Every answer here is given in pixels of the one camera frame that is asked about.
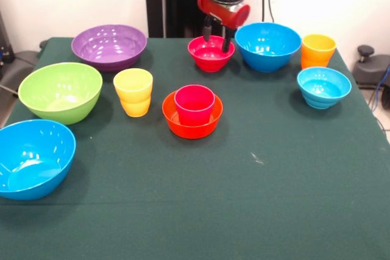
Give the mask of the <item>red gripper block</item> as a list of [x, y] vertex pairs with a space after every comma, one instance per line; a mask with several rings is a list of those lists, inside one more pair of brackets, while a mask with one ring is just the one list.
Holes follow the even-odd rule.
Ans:
[[232, 37], [231, 29], [237, 29], [245, 23], [250, 14], [250, 5], [245, 4], [242, 1], [228, 4], [215, 0], [197, 0], [197, 4], [199, 9], [206, 14], [203, 26], [204, 40], [209, 41], [211, 24], [213, 21], [216, 21], [224, 26], [222, 30], [224, 37], [222, 51], [228, 52]]

